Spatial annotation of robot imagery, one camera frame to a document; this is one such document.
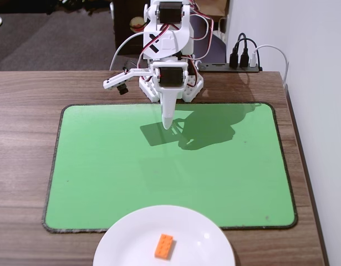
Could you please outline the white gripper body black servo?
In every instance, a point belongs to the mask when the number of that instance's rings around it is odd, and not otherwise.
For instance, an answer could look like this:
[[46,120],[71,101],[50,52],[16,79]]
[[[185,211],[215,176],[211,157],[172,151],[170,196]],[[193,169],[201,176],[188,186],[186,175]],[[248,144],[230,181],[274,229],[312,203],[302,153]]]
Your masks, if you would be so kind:
[[188,63],[183,61],[153,61],[150,69],[155,92],[157,94],[182,94],[189,79],[187,67]]

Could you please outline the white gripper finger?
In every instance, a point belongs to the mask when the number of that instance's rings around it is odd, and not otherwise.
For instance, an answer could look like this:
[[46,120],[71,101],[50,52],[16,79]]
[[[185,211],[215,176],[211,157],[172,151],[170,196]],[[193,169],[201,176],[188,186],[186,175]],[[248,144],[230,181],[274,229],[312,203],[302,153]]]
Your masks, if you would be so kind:
[[160,95],[161,117],[165,130],[168,130],[172,125],[177,95],[178,92],[176,91],[168,91]]

